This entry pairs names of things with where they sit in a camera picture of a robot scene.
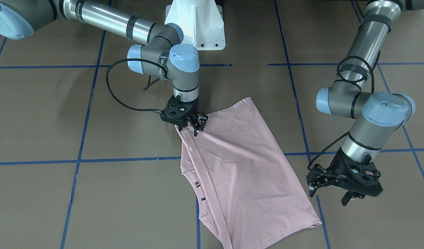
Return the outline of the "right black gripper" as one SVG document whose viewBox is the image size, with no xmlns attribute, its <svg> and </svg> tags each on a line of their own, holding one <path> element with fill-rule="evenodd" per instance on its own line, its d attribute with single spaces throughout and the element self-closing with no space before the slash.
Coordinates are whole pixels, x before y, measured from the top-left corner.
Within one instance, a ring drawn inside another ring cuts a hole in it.
<svg viewBox="0 0 424 249">
<path fill-rule="evenodd" d="M 194 137 L 204 131 L 208 116 L 199 114 L 199 98 L 183 102 L 179 96 L 171 96 L 166 108 L 160 113 L 161 120 L 178 126 L 178 131 L 188 126 L 191 121 L 194 128 Z"/>
</svg>

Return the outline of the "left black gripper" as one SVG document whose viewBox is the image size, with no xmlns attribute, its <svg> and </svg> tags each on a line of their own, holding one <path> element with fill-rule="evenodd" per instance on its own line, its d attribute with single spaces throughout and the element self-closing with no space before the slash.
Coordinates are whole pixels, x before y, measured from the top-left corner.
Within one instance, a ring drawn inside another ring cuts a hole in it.
<svg viewBox="0 0 424 249">
<path fill-rule="evenodd" d="M 367 155 L 362 162 L 356 162 L 339 149 L 328 168 L 319 164 L 309 166 L 307 176 L 309 196 L 314 197 L 316 191 L 326 186 L 336 186 L 347 190 L 341 198 L 346 206 L 350 200 L 364 198 L 366 195 L 377 197 L 383 192 L 379 182 L 381 172 L 376 169 L 371 156 Z"/>
</svg>

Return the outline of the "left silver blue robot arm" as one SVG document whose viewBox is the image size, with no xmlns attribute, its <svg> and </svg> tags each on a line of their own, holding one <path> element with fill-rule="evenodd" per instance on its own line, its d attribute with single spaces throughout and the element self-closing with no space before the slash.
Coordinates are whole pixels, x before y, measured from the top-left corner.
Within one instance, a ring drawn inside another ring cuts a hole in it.
<svg viewBox="0 0 424 249">
<path fill-rule="evenodd" d="M 405 11 L 424 10 L 424 0 L 370 0 L 357 35 L 336 68 L 331 87 L 316 97 L 316 107 L 329 115 L 354 119 L 334 159 L 326 168 L 311 160 L 306 176 L 309 195 L 322 187 L 346 190 L 342 205 L 355 198 L 377 197 L 383 192 L 381 172 L 374 160 L 394 133 L 414 115 L 416 104 L 410 96 L 375 90 L 374 69 L 380 50 L 393 23 Z"/>
</svg>

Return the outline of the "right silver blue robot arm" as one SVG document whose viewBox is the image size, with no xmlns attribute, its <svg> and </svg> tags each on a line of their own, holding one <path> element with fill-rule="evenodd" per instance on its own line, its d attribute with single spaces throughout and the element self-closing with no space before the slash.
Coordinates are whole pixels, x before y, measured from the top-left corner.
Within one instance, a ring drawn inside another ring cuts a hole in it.
<svg viewBox="0 0 424 249">
<path fill-rule="evenodd" d="M 32 36 L 56 19 L 77 20 L 125 37 L 136 44 L 127 58 L 130 70 L 171 80 L 173 95 L 163 110 L 156 112 L 165 122 L 182 130 L 192 126 L 194 136 L 205 128 L 208 117 L 199 113 L 199 52 L 183 44 L 177 24 L 161 25 L 96 0 L 0 0 L 0 35 L 13 40 Z"/>
</svg>

